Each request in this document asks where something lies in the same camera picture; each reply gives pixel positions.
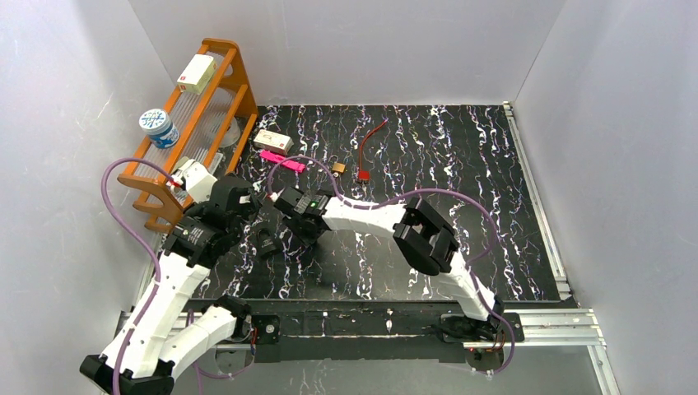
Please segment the black padlock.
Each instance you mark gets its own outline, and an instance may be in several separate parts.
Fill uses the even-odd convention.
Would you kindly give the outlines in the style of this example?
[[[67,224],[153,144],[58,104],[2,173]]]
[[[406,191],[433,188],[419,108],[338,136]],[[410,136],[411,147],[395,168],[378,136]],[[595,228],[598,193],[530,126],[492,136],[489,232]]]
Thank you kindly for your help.
[[[261,259],[270,258],[281,252],[276,236],[265,226],[254,230],[254,241],[257,254]]]

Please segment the brass padlock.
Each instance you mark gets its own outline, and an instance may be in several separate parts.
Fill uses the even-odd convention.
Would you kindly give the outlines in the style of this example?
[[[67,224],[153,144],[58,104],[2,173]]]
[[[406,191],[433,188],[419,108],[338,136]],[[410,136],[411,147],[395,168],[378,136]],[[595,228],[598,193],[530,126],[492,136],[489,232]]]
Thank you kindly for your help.
[[[340,177],[346,171],[346,165],[338,160],[335,160],[330,168],[331,175],[334,178]]]

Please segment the red cable padlock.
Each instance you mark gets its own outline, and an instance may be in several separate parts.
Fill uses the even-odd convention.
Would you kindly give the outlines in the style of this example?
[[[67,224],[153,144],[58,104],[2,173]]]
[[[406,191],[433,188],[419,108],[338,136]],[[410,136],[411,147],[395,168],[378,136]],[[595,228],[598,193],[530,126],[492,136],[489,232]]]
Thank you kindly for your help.
[[[361,140],[358,146],[358,157],[356,167],[356,181],[360,184],[365,184],[370,181],[370,171],[368,170],[368,158],[370,154],[370,140],[372,137],[384,128],[387,119],[384,119],[377,126],[372,128]]]

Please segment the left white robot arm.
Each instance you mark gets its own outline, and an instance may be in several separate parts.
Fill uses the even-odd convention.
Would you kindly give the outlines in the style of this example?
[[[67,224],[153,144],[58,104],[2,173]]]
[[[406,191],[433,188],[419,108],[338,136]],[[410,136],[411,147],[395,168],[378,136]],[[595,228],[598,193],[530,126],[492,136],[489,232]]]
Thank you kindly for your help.
[[[196,288],[242,238],[260,208],[253,185],[228,174],[194,203],[165,240],[146,294],[114,340],[82,361],[80,373],[107,394],[169,394],[176,379],[218,342],[251,321],[241,298],[224,295],[177,334],[170,333]]]

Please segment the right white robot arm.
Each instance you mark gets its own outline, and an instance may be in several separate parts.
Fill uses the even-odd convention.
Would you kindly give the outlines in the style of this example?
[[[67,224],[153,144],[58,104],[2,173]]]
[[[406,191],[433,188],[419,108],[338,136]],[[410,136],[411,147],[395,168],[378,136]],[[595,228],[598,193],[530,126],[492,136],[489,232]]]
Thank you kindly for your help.
[[[451,337],[495,342],[504,331],[500,299],[474,276],[456,230],[425,199],[386,204],[361,202],[329,192],[285,188],[269,196],[282,221],[305,245],[327,231],[352,231],[392,239],[408,265],[434,277],[463,311]]]

